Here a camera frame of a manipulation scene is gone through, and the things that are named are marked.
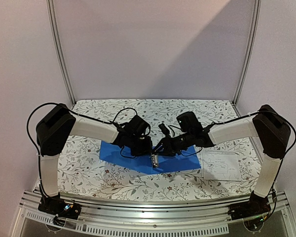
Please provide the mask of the blue ring binder folder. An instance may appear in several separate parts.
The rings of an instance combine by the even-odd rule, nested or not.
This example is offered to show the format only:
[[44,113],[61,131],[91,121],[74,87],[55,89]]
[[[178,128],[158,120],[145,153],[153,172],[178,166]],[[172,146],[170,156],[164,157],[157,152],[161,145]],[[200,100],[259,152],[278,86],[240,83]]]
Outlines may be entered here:
[[150,156],[131,158],[130,149],[101,142],[99,159],[116,164],[144,174],[160,174],[177,171],[200,169],[201,164],[193,146],[189,147],[182,155],[174,157],[158,156],[158,167],[153,168]]

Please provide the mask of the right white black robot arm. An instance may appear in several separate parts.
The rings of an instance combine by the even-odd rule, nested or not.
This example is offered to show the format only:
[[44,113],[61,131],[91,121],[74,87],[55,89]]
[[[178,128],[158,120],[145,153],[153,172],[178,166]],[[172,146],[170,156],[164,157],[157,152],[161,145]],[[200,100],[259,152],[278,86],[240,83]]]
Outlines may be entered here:
[[173,157],[191,146],[211,148],[215,145],[249,137],[259,139],[264,153],[260,174],[245,205],[249,215],[256,215],[264,208],[264,199],[273,189],[283,159],[292,148],[290,137],[296,136],[292,124],[279,115],[269,105],[251,114],[225,122],[213,122],[203,126],[193,112],[185,112],[177,117],[182,133],[171,137],[166,135],[153,148],[155,155]]

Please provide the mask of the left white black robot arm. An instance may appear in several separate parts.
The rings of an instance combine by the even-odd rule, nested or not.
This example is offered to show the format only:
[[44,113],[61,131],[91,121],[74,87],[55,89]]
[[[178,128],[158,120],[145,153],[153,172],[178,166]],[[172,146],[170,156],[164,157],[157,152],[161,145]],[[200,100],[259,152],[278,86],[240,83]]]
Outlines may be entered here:
[[64,209],[62,201],[56,198],[59,194],[57,172],[58,159],[69,136],[128,147],[133,157],[139,157],[152,152],[152,141],[146,133],[148,129],[150,125],[138,115],[125,123],[106,122],[73,112],[65,104],[55,104],[36,126],[40,186],[47,197],[44,206],[52,214],[60,214]]

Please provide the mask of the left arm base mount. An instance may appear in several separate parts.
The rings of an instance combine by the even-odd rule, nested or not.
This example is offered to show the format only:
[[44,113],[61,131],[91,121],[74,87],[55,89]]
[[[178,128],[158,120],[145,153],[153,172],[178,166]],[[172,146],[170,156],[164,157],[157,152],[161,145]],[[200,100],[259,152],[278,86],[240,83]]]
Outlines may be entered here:
[[59,227],[65,225],[66,219],[77,220],[81,213],[81,208],[81,205],[74,200],[66,202],[60,196],[42,196],[38,206],[39,211],[54,215],[52,223]]

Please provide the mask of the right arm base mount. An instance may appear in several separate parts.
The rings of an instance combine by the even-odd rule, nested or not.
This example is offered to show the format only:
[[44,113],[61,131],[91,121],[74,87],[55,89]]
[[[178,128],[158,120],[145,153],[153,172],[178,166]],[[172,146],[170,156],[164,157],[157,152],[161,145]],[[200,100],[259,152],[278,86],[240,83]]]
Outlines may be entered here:
[[271,195],[273,208],[271,208],[268,197],[260,197],[252,192],[248,201],[229,205],[227,214],[230,215],[232,220],[242,219],[244,227],[249,232],[260,232],[264,223],[273,215],[276,208],[277,195],[274,189]]

